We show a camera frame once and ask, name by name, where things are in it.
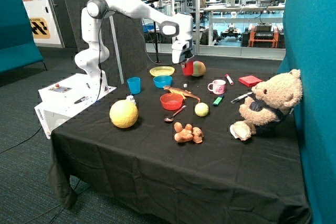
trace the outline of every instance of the black tablecloth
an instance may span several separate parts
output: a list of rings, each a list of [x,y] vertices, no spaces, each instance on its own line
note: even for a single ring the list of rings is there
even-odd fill
[[[229,73],[223,102],[212,106],[217,95],[207,85]],[[51,135],[49,181],[60,202],[70,208],[76,194],[69,185],[74,175],[98,192],[115,197],[141,213],[157,215],[171,223],[308,223],[311,216],[302,178],[295,122],[289,116],[273,131],[246,142],[234,139],[229,126],[242,118],[239,103],[230,101],[250,90],[238,78],[251,73],[207,69],[203,77],[186,77],[176,67],[172,86],[200,97],[209,114],[199,117],[197,100],[175,122],[197,126],[203,143],[178,144],[173,124],[163,121],[173,111],[163,109],[149,71],[139,74],[142,92],[135,95],[139,109],[136,124],[115,127],[111,106],[129,94],[118,87],[81,112]],[[262,80],[271,76],[254,74]]]

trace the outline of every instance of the spoon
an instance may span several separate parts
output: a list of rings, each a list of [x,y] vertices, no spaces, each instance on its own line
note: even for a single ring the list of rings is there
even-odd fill
[[[186,107],[186,105],[183,105],[178,111],[175,112],[175,114],[173,114],[170,118],[165,118],[164,121],[165,122],[173,122],[174,121],[174,116],[179,114],[185,107]]]

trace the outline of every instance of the pen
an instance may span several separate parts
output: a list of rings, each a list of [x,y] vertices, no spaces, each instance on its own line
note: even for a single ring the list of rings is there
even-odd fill
[[[229,76],[228,74],[226,74],[225,77],[227,78],[227,80],[229,81],[229,83],[230,83],[231,85],[233,85],[233,81],[232,81],[232,79],[230,78],[230,76]]]
[[[82,97],[81,99],[78,99],[76,102],[74,102],[74,104],[80,103],[82,101],[85,101],[86,99],[88,99],[88,97]]]
[[[224,98],[224,94],[221,94],[217,99],[213,102],[213,106],[218,106],[221,100]]]
[[[236,99],[233,99],[233,100],[231,101],[231,103],[232,103],[232,104],[235,104],[236,102],[239,102],[241,99],[243,99],[243,98],[245,98],[245,97],[248,97],[250,94],[253,94],[253,92],[248,92],[248,93],[246,93],[246,94],[243,94],[243,95],[237,97]]]

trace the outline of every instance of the yellow ball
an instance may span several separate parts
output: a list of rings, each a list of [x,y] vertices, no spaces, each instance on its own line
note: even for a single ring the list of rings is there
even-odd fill
[[[138,116],[137,106],[128,100],[120,100],[110,109],[110,119],[119,128],[131,127],[137,121]]]
[[[204,102],[200,102],[195,106],[195,113],[198,116],[206,116],[209,113],[209,107]]]
[[[199,77],[199,76],[202,76],[204,75],[205,73],[205,65],[203,62],[201,61],[194,61],[194,73],[192,74],[192,76],[196,76],[196,77]]]

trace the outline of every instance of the red bowl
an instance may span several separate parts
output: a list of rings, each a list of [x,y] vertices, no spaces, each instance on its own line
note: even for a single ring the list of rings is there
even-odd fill
[[[178,110],[182,106],[183,96],[175,93],[167,93],[160,97],[160,101],[166,110]]]

